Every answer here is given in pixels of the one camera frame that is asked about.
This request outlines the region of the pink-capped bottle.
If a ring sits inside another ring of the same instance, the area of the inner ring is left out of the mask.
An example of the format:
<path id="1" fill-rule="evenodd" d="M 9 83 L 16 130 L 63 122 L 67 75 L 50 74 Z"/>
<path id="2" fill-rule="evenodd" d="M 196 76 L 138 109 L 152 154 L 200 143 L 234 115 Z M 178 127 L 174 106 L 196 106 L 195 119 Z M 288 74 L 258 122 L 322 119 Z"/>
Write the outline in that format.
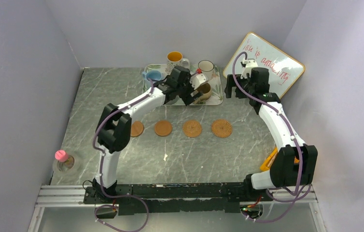
<path id="1" fill-rule="evenodd" d="M 68 171 L 74 166 L 74 157 L 64 150 L 55 152 L 56 167 L 59 171 Z"/>

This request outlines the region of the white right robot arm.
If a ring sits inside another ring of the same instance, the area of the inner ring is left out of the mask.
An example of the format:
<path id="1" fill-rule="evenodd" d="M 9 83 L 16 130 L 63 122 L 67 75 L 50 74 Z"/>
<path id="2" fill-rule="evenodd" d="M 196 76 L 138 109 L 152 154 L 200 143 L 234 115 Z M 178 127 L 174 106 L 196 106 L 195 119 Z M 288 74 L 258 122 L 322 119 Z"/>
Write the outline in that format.
<path id="1" fill-rule="evenodd" d="M 227 77 L 225 94 L 232 96 L 235 88 L 237 98 L 248 98 L 249 104 L 267 125 L 278 153 L 270 169 L 249 176 L 250 183 L 243 187 L 243 196 L 250 201 L 261 195 L 262 189 L 295 187 L 312 183 L 318 151 L 308 145 L 295 132 L 285 115 L 280 98 L 269 91 L 269 71 L 266 68 L 252 68 L 241 77 L 230 74 Z"/>

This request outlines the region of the yellow-inside patterned mug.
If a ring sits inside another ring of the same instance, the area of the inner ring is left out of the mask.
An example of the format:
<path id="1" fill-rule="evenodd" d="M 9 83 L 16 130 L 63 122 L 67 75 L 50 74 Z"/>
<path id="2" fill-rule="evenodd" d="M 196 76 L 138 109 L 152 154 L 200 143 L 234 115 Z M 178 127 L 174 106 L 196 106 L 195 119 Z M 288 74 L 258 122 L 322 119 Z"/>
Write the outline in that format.
<path id="1" fill-rule="evenodd" d="M 167 55 L 167 66 L 166 73 L 171 74 L 175 66 L 182 66 L 184 68 L 190 69 L 190 61 L 183 57 L 182 53 L 178 51 L 172 51 Z"/>

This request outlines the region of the yellow-framed whiteboard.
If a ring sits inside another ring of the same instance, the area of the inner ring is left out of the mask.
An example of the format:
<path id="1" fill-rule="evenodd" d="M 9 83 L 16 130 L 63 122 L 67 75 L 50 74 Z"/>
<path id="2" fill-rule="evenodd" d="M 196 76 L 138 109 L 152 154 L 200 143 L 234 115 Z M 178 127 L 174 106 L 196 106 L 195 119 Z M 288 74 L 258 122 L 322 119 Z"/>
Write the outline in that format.
<path id="1" fill-rule="evenodd" d="M 226 65 L 223 71 L 225 78 L 232 74 L 234 60 L 241 52 L 246 52 L 247 58 L 255 60 L 259 67 L 269 70 L 270 91 L 276 93 L 280 98 L 305 71 L 302 63 L 254 32 L 249 32 Z"/>

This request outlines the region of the leaf-patterned white tray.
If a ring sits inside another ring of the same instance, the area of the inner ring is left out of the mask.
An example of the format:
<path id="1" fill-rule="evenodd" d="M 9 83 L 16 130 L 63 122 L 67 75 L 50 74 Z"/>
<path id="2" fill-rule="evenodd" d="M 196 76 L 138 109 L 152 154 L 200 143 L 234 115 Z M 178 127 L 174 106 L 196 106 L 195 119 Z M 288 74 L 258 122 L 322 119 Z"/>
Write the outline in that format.
<path id="1" fill-rule="evenodd" d="M 142 86 L 142 92 L 146 92 L 151 86 L 149 81 L 145 78 L 145 73 L 150 71 L 159 71 L 162 75 L 162 78 L 164 79 L 166 77 L 166 67 L 167 64 L 149 64 L 144 68 L 144 71 L 142 72 L 142 79 L 145 81 L 145 83 Z M 224 94 L 222 90 L 222 83 L 220 78 L 220 72 L 219 67 L 214 66 L 214 69 L 211 73 L 210 79 L 207 82 L 209 84 L 209 87 L 207 89 L 210 89 L 209 92 L 209 98 L 205 101 L 198 100 L 191 104 L 193 105 L 219 105 L 224 100 Z"/>

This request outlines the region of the light blue mug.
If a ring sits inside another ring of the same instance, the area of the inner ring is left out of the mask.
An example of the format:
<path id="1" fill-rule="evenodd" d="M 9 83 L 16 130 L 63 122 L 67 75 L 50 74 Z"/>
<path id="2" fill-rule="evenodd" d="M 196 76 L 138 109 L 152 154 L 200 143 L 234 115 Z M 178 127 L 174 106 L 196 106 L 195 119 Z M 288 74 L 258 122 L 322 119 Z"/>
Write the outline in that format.
<path id="1" fill-rule="evenodd" d="M 163 75 L 158 70 L 151 70 L 148 72 L 142 72 L 142 77 L 146 83 L 153 81 L 154 83 L 163 79 Z"/>

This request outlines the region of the white mug black rim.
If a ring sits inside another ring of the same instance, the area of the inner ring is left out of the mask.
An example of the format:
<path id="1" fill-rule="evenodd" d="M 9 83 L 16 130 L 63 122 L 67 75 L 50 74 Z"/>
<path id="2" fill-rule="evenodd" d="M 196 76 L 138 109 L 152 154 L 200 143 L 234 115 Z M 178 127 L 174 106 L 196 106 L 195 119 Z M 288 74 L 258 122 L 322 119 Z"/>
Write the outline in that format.
<path id="1" fill-rule="evenodd" d="M 215 68 L 214 63 L 209 60 L 201 60 L 197 66 L 210 81 L 212 79 L 213 71 Z"/>

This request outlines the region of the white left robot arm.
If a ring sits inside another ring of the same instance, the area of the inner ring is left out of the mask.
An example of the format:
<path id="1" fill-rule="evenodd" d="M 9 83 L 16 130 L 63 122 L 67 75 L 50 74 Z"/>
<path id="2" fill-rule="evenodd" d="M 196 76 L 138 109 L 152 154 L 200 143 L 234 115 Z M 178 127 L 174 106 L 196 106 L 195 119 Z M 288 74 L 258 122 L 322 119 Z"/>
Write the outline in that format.
<path id="1" fill-rule="evenodd" d="M 141 95 L 120 105 L 109 103 L 104 107 L 92 141 L 100 155 L 98 173 L 92 182 L 98 199 L 110 203 L 117 196 L 119 156 L 130 141 L 132 124 L 176 97 L 185 105 L 192 104 L 202 96 L 198 88 L 207 82 L 201 72 L 191 73 L 188 68 L 175 66 L 163 80 L 151 80 L 150 88 Z"/>

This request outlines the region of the yellow plastic bin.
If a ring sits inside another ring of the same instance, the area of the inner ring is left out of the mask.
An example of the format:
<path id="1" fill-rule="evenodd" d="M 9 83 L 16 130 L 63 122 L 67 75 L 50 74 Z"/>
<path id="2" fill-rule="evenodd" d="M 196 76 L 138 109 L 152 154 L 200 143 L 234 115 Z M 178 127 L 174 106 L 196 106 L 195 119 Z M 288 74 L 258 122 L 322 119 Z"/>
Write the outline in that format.
<path id="1" fill-rule="evenodd" d="M 295 147 L 285 146 L 282 148 L 276 147 L 273 152 L 267 157 L 267 159 L 260 166 L 261 171 L 268 171 L 273 169 L 283 169 L 291 167 L 294 164 L 298 164 L 299 154 Z"/>

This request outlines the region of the beige ceramic mug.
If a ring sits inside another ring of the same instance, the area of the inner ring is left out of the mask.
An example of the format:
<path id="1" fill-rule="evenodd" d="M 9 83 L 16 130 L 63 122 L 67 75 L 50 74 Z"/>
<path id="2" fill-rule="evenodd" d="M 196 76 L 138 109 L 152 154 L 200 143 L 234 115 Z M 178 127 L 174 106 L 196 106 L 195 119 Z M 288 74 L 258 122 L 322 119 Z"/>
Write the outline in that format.
<path id="1" fill-rule="evenodd" d="M 202 93 L 202 95 L 194 102 L 194 104 L 206 102 L 212 96 L 212 89 L 209 83 L 201 85 L 197 91 Z"/>

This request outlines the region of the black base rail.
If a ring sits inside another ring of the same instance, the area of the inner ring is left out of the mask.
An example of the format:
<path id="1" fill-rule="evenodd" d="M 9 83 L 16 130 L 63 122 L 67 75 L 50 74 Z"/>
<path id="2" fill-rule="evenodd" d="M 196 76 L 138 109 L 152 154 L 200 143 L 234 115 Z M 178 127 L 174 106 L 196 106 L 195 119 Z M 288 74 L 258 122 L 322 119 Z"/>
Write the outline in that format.
<path id="1" fill-rule="evenodd" d="M 248 183 L 118 184 L 104 195 L 98 183 L 85 188 L 84 204 L 110 204 L 120 216 L 139 213 L 224 211 L 238 213 L 246 206 L 256 209 L 271 199 L 265 190 Z"/>

